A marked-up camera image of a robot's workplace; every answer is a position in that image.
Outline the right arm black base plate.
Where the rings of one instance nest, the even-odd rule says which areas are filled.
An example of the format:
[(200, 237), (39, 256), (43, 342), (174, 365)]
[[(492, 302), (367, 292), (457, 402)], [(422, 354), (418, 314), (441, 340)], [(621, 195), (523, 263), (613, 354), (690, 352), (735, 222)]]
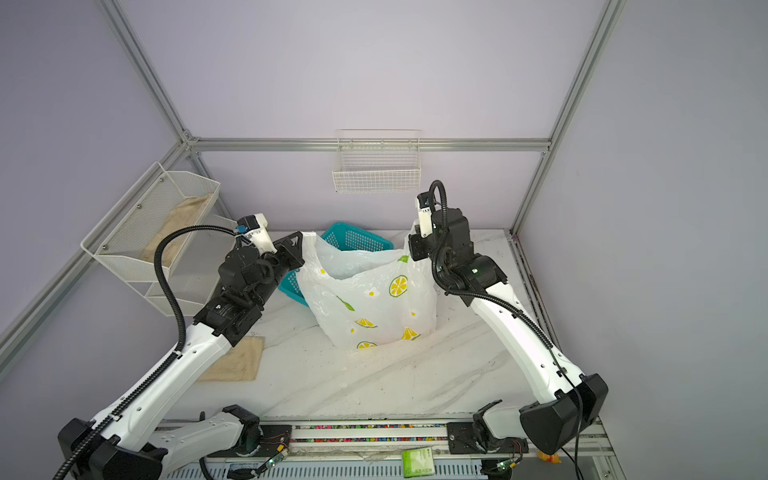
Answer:
[(449, 452), (457, 454), (526, 454), (529, 446), (525, 438), (499, 439), (488, 431), (479, 433), (474, 422), (449, 422), (446, 425)]

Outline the orange toy right rail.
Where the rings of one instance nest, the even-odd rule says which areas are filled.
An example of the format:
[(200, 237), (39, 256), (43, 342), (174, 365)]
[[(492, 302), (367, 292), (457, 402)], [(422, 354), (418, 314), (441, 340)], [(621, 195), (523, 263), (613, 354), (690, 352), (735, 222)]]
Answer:
[(544, 452), (539, 451), (537, 453), (537, 456), (538, 456), (538, 458), (540, 460), (542, 460), (544, 462), (547, 462), (547, 463), (551, 463), (551, 464), (561, 464), (562, 463), (562, 460), (560, 459), (560, 456), (557, 453), (555, 453), (555, 454), (546, 454)]

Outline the upper white mesh shelf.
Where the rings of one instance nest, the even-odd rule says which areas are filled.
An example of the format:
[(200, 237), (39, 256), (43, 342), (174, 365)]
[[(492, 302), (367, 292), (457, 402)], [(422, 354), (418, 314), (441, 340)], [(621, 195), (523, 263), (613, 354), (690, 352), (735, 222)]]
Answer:
[(148, 249), (172, 210), (194, 200), (189, 223), (201, 224), (219, 197), (220, 183), (156, 162), (81, 241), (83, 251), (126, 283), (153, 282)]

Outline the lower white mesh shelf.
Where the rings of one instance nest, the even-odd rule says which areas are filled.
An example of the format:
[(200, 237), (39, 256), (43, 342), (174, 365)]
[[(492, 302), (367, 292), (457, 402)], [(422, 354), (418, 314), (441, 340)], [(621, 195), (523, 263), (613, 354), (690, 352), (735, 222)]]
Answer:
[[(234, 220), (213, 213), (205, 218), (204, 224), (230, 230), (236, 226)], [(235, 239), (224, 233), (205, 230), (185, 234), (176, 240), (186, 241), (185, 250), (179, 254), (173, 271), (166, 273), (166, 278), (182, 313), (192, 317), (211, 298), (219, 281), (218, 268), (234, 247)], [(150, 281), (128, 282), (127, 285), (161, 315), (172, 318), (173, 311), (151, 265), (149, 273)]]

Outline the beige glove in shelf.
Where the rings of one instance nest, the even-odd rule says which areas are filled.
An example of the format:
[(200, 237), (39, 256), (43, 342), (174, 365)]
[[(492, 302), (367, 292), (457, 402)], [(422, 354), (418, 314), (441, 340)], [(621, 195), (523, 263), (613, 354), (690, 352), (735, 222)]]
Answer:
[(139, 259), (152, 262), (160, 242), (174, 231), (194, 225), (202, 217), (202, 211), (209, 205), (211, 198), (212, 194), (188, 197), (171, 208), (163, 220), (158, 215), (150, 222), (144, 220), (140, 226), (147, 242), (140, 251)]

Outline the white mesh shelf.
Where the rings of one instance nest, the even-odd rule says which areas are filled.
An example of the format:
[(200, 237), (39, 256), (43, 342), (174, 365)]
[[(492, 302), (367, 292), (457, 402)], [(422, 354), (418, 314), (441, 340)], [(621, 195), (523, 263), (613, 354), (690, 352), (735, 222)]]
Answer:
[(81, 241), (83, 251), (126, 283), (153, 282), (148, 249), (172, 210), (194, 200), (189, 223), (201, 224), (219, 197), (220, 183), (156, 162)]
[[(213, 213), (205, 218), (204, 224), (230, 230), (236, 226), (234, 220)], [(192, 317), (211, 298), (219, 281), (218, 268), (234, 247), (235, 239), (224, 233), (205, 230), (185, 234), (176, 240), (186, 241), (185, 250), (179, 254), (173, 271), (166, 273), (166, 278), (182, 313)], [(127, 285), (161, 315), (172, 318), (173, 311), (151, 265), (149, 273), (150, 281), (128, 282)]]

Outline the green small box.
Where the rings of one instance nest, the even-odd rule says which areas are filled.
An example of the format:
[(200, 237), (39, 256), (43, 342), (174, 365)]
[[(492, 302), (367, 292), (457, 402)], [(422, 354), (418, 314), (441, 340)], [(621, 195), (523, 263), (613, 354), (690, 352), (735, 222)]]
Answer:
[(406, 479), (436, 474), (433, 450), (429, 447), (403, 451), (401, 458), (403, 477)]

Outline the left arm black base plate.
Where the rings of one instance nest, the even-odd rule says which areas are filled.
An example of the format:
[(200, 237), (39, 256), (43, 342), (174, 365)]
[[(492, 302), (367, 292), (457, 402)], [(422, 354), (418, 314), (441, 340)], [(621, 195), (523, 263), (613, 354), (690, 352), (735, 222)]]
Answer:
[(236, 445), (208, 455), (209, 458), (269, 458), (287, 450), (293, 427), (290, 424), (260, 424), (241, 435)]

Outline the beige glove on table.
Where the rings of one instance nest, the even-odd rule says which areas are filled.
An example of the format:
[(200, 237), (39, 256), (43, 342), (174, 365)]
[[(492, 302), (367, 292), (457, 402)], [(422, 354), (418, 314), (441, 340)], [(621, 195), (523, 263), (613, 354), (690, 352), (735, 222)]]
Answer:
[(265, 339), (244, 337), (232, 350), (214, 362), (198, 382), (250, 382), (257, 377)]

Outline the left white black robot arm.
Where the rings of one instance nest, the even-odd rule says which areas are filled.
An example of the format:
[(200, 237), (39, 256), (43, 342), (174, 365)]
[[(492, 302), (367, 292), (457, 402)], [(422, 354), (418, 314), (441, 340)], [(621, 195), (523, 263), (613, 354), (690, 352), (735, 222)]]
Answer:
[(74, 418), (61, 429), (58, 441), (65, 460), (55, 478), (159, 479), (212, 453), (250, 456), (260, 449), (259, 417), (237, 404), (172, 432), (156, 428), (199, 377), (246, 336), (283, 278), (303, 266), (303, 235), (272, 241), (265, 229), (224, 228), (235, 246), (219, 267), (218, 293), (187, 324), (162, 259), (173, 240), (198, 229), (169, 234), (154, 252), (155, 275), (176, 318), (176, 345), (109, 407), (90, 420)]

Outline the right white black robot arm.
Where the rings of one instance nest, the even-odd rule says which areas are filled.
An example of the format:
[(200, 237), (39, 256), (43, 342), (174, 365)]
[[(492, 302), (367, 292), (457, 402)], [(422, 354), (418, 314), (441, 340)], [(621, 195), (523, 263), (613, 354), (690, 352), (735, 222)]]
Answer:
[(475, 251), (467, 218), (457, 208), (419, 207), (408, 237), (411, 257), (429, 260), (436, 284), (481, 317), (520, 367), (534, 395), (520, 409), (492, 402), (475, 415), (477, 442), (524, 433), (553, 455), (599, 416), (609, 389), (599, 374), (585, 374), (528, 316), (501, 267)]

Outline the aluminium mounting rail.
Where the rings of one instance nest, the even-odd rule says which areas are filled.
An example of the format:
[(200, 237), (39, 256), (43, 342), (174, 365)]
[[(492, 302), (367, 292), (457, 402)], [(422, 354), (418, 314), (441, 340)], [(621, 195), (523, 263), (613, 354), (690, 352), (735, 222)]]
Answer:
[[(461, 458), (517, 458), (537, 457), (541, 451), (522, 432), (511, 437), (525, 438), (529, 446), (526, 454), (457, 454), (449, 452), (446, 425), (449, 422), (470, 422), (459, 419), (416, 419), (392, 421), (296, 421), (263, 422), (261, 424), (290, 424), (293, 427), (291, 441), (286, 451), (294, 458), (329, 459), (388, 459), (411, 449), (429, 447), (438, 457)], [(197, 431), (212, 433), (214, 443), (203, 454), (227, 450), (236, 445), (235, 421), (226, 420), (222, 414), (197, 422), (163, 422), (152, 429), (149, 442), (156, 447), (189, 446), (192, 434)]]

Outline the white plastic bag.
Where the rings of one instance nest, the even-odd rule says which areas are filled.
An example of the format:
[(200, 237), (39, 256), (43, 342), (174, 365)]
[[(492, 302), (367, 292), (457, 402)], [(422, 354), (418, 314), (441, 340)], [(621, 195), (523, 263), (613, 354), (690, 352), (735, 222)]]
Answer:
[(334, 346), (365, 349), (415, 341), (437, 327), (437, 291), (427, 260), (407, 249), (342, 251), (315, 232), (303, 234), (297, 282)]

